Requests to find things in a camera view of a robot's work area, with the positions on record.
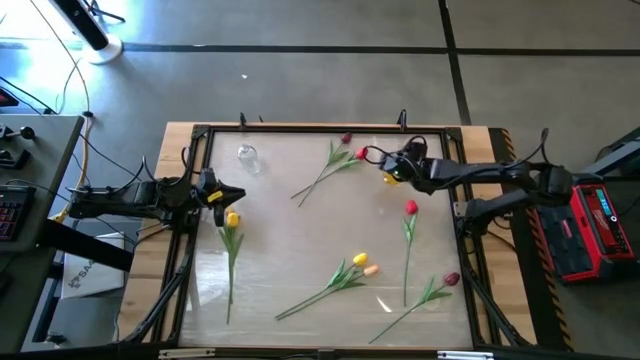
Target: clear glass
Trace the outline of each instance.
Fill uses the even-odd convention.
[[[365,145],[401,148],[410,135],[356,134],[344,149]],[[425,136],[429,156],[440,158],[439,139]],[[429,302],[373,344],[378,332],[407,310],[402,304],[406,240],[405,203],[420,208],[411,247],[408,306],[432,276],[460,271],[449,194],[432,196],[409,184],[390,186],[376,166],[356,164],[318,184],[305,203],[291,195],[310,185],[326,163],[329,141],[340,134],[216,133],[210,165],[231,186],[246,190],[234,203],[244,234],[235,264],[233,305],[226,324],[229,294],[228,253],[217,228],[201,222],[181,346],[260,347],[471,347],[469,320],[461,284],[453,295]],[[234,158],[238,147],[260,149],[260,181]],[[319,292],[342,259],[367,252],[380,274],[366,286],[332,294],[277,321],[274,316]]]
[[[240,163],[242,167],[249,174],[257,174],[260,172],[260,160],[258,159],[258,151],[247,144],[240,145],[238,149],[238,159],[240,159]]]

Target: flower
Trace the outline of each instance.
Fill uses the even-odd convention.
[[[366,277],[374,277],[378,275],[379,272],[380,272],[380,266],[374,264],[371,266],[367,266],[362,273]]]
[[[342,141],[343,144],[348,144],[351,142],[351,138],[353,137],[353,134],[351,133],[346,133],[344,135],[342,135],[342,137],[340,138],[340,141]]]
[[[409,200],[407,201],[406,209],[407,209],[407,214],[414,215],[418,212],[418,204],[416,204],[416,202],[413,200]]]
[[[367,253],[358,254],[353,258],[353,264],[355,266],[364,266],[368,258]]]
[[[369,149],[362,148],[362,149],[358,150],[358,152],[356,152],[356,159],[362,161],[367,157],[368,153],[369,153]]]
[[[238,215],[238,213],[235,212],[230,212],[229,214],[227,214],[227,226],[234,229],[236,227],[238,227],[238,224],[240,223],[240,216]]]
[[[460,274],[457,272],[452,272],[444,277],[444,283],[447,284],[447,286],[455,286],[458,281],[460,281]]]
[[[384,182],[389,184],[389,185],[398,185],[398,180],[396,180],[393,176],[391,176],[390,174],[384,173]]]

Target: gray floor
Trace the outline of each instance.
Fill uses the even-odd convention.
[[[0,2],[0,19],[6,11],[0,40],[30,48],[0,50],[0,74],[53,104],[71,62],[59,44],[25,40],[51,34],[28,2],[8,3]],[[47,1],[37,3],[55,16]],[[436,0],[100,3],[127,18],[103,25],[133,43],[445,44]],[[640,5],[628,0],[450,0],[449,10],[462,47],[640,48]],[[74,39],[63,21],[52,22],[63,38]],[[509,129],[520,154],[548,126],[550,158],[571,170],[640,123],[637,57],[461,56],[460,67],[474,125]],[[446,55],[125,52],[106,66],[82,61],[80,69],[96,113],[91,141],[130,169],[145,154],[155,164],[168,121],[237,120],[240,111],[250,121],[260,115],[267,122],[392,123],[406,108],[412,124],[460,124]],[[74,76],[64,112],[84,108]],[[89,169],[94,185],[128,180],[95,155]],[[77,176],[72,164],[63,185],[73,186]],[[637,283],[561,289],[576,350],[637,356],[637,289]],[[118,305],[117,294],[63,301],[53,329],[69,337],[68,346],[106,342]],[[78,319],[74,309],[90,316]]]

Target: black clamp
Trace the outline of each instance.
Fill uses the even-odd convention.
[[[405,132],[407,130],[407,110],[402,109],[400,111],[400,115],[398,116],[398,121],[396,124],[400,125],[400,131]]]
[[[247,118],[244,116],[244,113],[240,113],[240,130],[244,130],[247,128]]]

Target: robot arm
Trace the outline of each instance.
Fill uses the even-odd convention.
[[[459,164],[452,160],[428,158],[427,143],[421,136],[411,138],[400,150],[382,153],[370,163],[385,173],[388,182],[408,182],[429,195],[461,184],[510,184],[518,190],[491,200],[473,199],[459,209],[462,219],[482,234],[494,217],[531,205],[563,206],[571,198],[571,174],[562,166],[549,163]],[[532,171],[538,171],[536,178]]]
[[[216,226],[224,224],[224,209],[243,198],[244,189],[217,180],[212,169],[203,169],[192,185],[186,177],[129,182],[112,187],[72,189],[69,215],[76,219],[104,214],[133,216],[169,222],[174,214],[208,207]]]

